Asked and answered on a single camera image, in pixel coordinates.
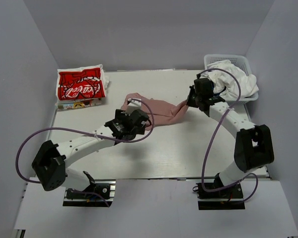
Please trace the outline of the navy blue t shirt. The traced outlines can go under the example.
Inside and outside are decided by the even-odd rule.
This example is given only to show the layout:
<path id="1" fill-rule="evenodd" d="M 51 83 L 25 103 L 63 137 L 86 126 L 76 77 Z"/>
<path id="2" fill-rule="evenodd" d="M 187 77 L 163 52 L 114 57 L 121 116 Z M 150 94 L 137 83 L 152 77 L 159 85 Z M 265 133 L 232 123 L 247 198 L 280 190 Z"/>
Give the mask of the navy blue t shirt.
<path id="1" fill-rule="evenodd" d="M 226 86 L 224 86 L 223 88 L 217 87 L 216 85 L 213 86 L 213 95 L 214 96 L 220 96 L 225 91 L 226 91 Z"/>

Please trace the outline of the pink t shirt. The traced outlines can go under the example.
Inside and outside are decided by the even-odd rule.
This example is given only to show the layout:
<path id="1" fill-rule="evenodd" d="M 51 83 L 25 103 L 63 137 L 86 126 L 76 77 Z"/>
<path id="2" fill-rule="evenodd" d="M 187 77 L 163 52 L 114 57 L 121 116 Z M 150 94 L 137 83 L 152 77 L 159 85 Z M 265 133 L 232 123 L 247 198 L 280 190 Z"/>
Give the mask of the pink t shirt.
<path id="1" fill-rule="evenodd" d="M 184 115 L 189 108 L 186 100 L 178 105 L 174 105 L 163 100 L 153 98 L 148 99 L 139 93 L 131 93 L 125 97 L 125 101 L 121 106 L 122 110 L 127 108 L 127 101 L 129 98 L 141 99 L 149 105 L 153 112 L 154 126 L 172 125 L 182 122 Z"/>

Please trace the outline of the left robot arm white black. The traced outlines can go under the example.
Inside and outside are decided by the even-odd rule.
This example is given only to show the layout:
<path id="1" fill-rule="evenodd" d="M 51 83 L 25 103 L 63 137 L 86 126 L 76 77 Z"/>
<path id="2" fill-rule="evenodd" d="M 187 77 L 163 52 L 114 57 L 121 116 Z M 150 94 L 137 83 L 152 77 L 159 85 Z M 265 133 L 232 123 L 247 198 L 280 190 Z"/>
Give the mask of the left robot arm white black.
<path id="1" fill-rule="evenodd" d="M 70 169 L 70 165 L 101 149 L 115 146 L 121 140 L 130 142 L 136 135 L 143 135 L 149 121 L 149 116 L 140 109 L 130 114 L 116 110 L 114 119 L 90 136 L 83 135 L 59 144 L 51 140 L 44 142 L 32 162 L 32 168 L 45 191 L 63 186 L 78 190 L 83 197 L 89 198 L 94 195 L 95 180 L 86 171 Z"/>

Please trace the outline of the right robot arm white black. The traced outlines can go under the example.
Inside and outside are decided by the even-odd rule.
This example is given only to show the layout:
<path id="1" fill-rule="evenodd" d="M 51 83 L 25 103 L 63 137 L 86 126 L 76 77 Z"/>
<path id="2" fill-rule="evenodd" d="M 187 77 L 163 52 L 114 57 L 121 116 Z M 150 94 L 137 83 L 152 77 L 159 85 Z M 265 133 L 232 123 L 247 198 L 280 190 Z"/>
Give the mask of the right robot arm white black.
<path id="1" fill-rule="evenodd" d="M 198 108 L 217 121 L 216 131 L 223 126 L 235 139 L 233 162 L 215 176 L 211 188 L 206 188 L 202 183 L 203 191 L 215 192 L 217 196 L 225 198 L 231 194 L 232 186 L 274 161 L 269 127 L 244 120 L 222 97 L 214 96 L 209 79 L 194 80 L 194 84 L 190 86 L 187 105 Z"/>

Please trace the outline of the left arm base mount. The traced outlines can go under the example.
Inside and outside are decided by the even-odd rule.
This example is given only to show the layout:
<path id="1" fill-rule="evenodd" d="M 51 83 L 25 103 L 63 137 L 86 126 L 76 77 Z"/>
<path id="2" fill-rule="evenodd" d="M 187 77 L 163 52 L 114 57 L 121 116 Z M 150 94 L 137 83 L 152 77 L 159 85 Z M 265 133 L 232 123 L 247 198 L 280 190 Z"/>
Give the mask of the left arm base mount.
<path id="1" fill-rule="evenodd" d="M 115 181 L 95 180 L 88 172 L 70 174 L 66 179 L 74 188 L 67 187 L 63 206 L 65 207 L 104 207 L 112 205 L 115 194 Z"/>

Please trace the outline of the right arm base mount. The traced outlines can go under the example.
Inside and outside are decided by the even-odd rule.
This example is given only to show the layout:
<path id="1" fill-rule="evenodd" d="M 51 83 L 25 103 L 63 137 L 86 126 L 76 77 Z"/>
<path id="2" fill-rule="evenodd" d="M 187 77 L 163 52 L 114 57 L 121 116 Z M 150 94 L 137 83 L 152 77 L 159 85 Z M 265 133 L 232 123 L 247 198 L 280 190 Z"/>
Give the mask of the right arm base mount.
<path id="1" fill-rule="evenodd" d="M 241 185 L 217 191 L 206 192 L 201 183 L 197 183 L 193 188 L 197 194 L 199 210 L 244 210 L 244 197 Z"/>

